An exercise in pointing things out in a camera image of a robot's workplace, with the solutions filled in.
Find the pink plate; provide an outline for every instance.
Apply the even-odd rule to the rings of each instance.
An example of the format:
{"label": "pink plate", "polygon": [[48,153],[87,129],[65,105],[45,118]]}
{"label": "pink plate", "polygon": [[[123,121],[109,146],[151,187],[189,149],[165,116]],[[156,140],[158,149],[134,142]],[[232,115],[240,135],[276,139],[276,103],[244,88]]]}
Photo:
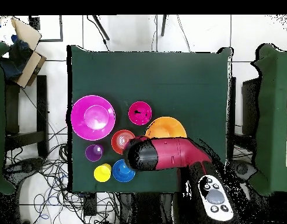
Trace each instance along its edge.
{"label": "pink plate", "polygon": [[71,112],[74,132],[85,140],[95,141],[106,137],[115,121],[112,105],[96,95],[88,95],[76,101]]}
{"label": "pink plate", "polygon": [[129,108],[128,116],[133,124],[144,125],[151,120],[152,109],[147,103],[137,101]]}

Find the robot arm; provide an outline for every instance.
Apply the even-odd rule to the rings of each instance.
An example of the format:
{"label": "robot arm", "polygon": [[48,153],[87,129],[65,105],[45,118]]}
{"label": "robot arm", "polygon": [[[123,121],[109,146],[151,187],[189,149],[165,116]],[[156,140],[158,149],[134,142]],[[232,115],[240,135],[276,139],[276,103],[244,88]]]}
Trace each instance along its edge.
{"label": "robot arm", "polygon": [[137,137],[123,151],[135,171],[187,167],[191,200],[199,224],[240,224],[235,206],[216,172],[212,159],[190,138]]}

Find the orange plate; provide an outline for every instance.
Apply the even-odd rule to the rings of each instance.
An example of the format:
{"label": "orange plate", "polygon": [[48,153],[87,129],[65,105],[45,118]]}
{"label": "orange plate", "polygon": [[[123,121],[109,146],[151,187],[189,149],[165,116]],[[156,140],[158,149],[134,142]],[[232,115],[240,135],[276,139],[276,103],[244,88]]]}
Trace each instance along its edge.
{"label": "orange plate", "polygon": [[186,131],[182,124],[171,117],[160,117],[153,121],[146,129],[148,138],[186,138]]}
{"label": "orange plate", "polygon": [[122,155],[125,144],[133,138],[135,138],[135,135],[131,131],[122,129],[113,135],[111,139],[111,146],[113,147],[114,151]]}

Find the green tabletop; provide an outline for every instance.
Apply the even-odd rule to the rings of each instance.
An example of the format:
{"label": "green tabletop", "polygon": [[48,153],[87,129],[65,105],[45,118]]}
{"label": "green tabletop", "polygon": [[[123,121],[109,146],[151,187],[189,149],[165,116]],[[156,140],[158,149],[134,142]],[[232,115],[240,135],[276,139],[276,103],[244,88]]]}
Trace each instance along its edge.
{"label": "green tabletop", "polygon": [[[221,158],[226,153],[226,105],[228,98],[228,58],[231,49],[211,53],[156,52],[87,52],[71,46],[72,102],[83,96],[99,95],[115,110],[112,132],[99,141],[86,141],[73,133],[73,191],[90,192],[159,192],[180,191],[177,169],[137,172],[128,183],[113,177],[105,183],[93,177],[94,169],[113,165],[122,159],[111,148],[111,137],[121,129],[135,135],[145,133],[145,126],[136,126],[128,118],[130,105],[145,101],[152,107],[152,120],[161,116],[178,119],[187,136],[201,138]],[[90,162],[85,149],[102,144],[103,157]]]}
{"label": "green tabletop", "polygon": [[287,192],[287,52],[270,44],[258,52],[255,65],[262,77],[255,165],[259,172],[250,179],[250,184],[259,194],[269,195],[275,191]]}

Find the blue bowl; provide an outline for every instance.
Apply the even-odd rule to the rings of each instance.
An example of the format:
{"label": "blue bowl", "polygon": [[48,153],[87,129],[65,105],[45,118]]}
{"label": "blue bowl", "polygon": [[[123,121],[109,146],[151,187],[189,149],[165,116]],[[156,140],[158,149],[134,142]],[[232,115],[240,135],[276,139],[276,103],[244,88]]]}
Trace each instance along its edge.
{"label": "blue bowl", "polygon": [[124,159],[118,160],[113,165],[113,177],[119,182],[129,182],[135,176],[135,172],[129,169]]}

